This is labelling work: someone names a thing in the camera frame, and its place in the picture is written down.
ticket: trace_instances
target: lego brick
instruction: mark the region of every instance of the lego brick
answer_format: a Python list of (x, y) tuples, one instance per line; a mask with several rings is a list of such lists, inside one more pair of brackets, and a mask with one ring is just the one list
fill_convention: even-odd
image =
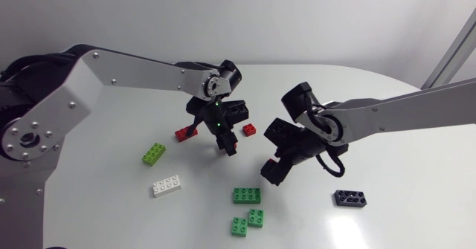
[(256, 134), (256, 129), (252, 124), (248, 124), (246, 126), (243, 126), (243, 133), (245, 133), (245, 136), (249, 137), (251, 135)]
[(261, 204), (260, 188), (234, 188), (233, 203), (235, 204)]
[(248, 220), (243, 218), (233, 217), (231, 225), (231, 235), (246, 237), (246, 230), (248, 229)]
[(152, 148), (142, 157), (144, 164), (153, 166), (157, 160), (164, 154), (165, 146), (159, 143), (155, 143)]
[(263, 227), (265, 220), (265, 211), (259, 209), (250, 209), (248, 216), (248, 226)]
[(183, 129), (180, 129), (180, 130), (176, 131), (176, 138), (177, 138), (177, 140), (178, 140), (179, 142), (182, 142), (182, 141), (184, 141), (184, 140), (187, 140), (187, 139), (189, 139), (189, 138), (191, 138), (191, 137), (193, 137), (194, 135), (197, 135), (197, 134), (199, 133), (199, 131), (198, 131), (197, 129), (194, 129), (194, 130), (193, 130), (193, 133), (192, 133), (192, 136), (191, 136), (191, 137), (187, 137), (187, 136), (185, 135), (185, 133), (187, 132), (187, 129), (188, 129), (188, 126), (185, 127), (185, 128), (183, 128)]
[(367, 205), (363, 192), (353, 190), (336, 190), (334, 193), (335, 203), (338, 206), (364, 207)]
[(173, 193), (181, 189), (180, 179), (178, 175), (157, 181), (152, 185), (154, 196), (161, 197), (163, 195)]

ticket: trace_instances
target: red lego brick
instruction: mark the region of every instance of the red lego brick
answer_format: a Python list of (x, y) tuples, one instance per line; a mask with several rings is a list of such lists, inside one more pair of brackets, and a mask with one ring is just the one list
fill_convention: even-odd
[[(176, 132), (176, 138), (177, 138), (177, 140), (178, 140), (179, 142), (182, 142), (182, 141), (184, 141), (184, 140), (189, 139), (189, 137), (187, 137), (187, 136), (185, 135), (185, 133), (187, 133), (187, 129), (188, 129), (188, 126), (185, 127), (185, 128), (183, 128), (183, 129), (180, 129), (180, 130), (178, 130), (178, 131)], [(198, 133), (199, 133), (199, 132), (198, 132), (197, 129), (193, 130), (192, 137), (193, 137), (194, 135), (197, 135)]]
[(245, 135), (249, 137), (251, 135), (256, 134), (256, 129), (252, 124), (248, 124), (246, 126), (243, 126), (243, 133), (245, 133)]

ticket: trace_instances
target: white lego brick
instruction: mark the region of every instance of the white lego brick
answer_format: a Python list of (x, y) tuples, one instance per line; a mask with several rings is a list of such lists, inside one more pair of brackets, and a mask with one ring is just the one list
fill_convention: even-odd
[(152, 185), (152, 191), (154, 192), (154, 196), (156, 198), (169, 193), (173, 193), (174, 191), (180, 189), (181, 184), (178, 175), (162, 179), (161, 181), (157, 181)]

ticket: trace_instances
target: black cable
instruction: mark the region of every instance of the black cable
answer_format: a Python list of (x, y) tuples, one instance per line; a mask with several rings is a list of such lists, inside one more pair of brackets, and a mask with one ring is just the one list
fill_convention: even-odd
[(326, 132), (329, 134), (331, 132), (330, 127), (323, 125), (322, 123), (319, 123), (319, 121), (314, 117), (314, 113), (312, 112), (312, 102), (311, 102), (311, 97), (309, 96), (309, 93), (304, 94), (304, 102), (306, 103), (306, 110), (307, 110), (307, 116), (311, 123), (321, 129), (322, 131)]
[(204, 63), (204, 62), (195, 62), (195, 63), (198, 64), (198, 65), (202, 65), (203, 67), (214, 68), (214, 69), (217, 69), (217, 70), (221, 70), (221, 69), (225, 68), (225, 66), (217, 66), (217, 65), (213, 65), (213, 64), (209, 64), (209, 63)]
[(342, 175), (345, 173), (345, 167), (342, 164), (341, 160), (337, 155), (331, 155), (329, 152), (327, 152), (332, 159), (332, 161), (339, 167), (339, 172), (330, 169), (326, 163), (322, 160), (320, 155), (316, 155), (315, 157), (318, 159), (318, 162), (321, 164), (321, 166), (331, 175), (335, 176), (336, 178), (340, 178)]
[(0, 82), (5, 82), (9, 80), (10, 78), (16, 76), (24, 68), (38, 62), (53, 62), (56, 64), (64, 65), (72, 62), (73, 60), (74, 58), (72, 58), (71, 56), (62, 54), (24, 56), (12, 62), (7, 67), (7, 69), (1, 73)]

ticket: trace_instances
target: robotic arm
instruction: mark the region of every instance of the robotic arm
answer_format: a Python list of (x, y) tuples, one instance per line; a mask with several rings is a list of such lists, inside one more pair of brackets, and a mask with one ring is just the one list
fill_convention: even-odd
[(220, 149), (236, 153), (233, 125), (248, 119), (242, 100), (223, 102), (241, 81), (230, 61), (175, 65), (89, 45), (60, 54), (27, 56), (0, 78), (0, 239), (8, 248), (41, 248), (45, 182), (65, 136), (97, 102), (105, 85), (183, 91)]
[[(456, 126), (476, 122), (476, 79), (430, 88), (387, 100), (356, 99), (321, 105), (308, 83), (281, 99), (297, 127), (276, 118), (265, 136), (277, 146), (279, 162), (268, 160), (261, 175), (279, 186), (295, 164), (316, 157), (335, 177), (344, 175), (339, 156), (349, 143), (379, 132)], [(326, 151), (339, 171), (330, 169), (320, 154)]]

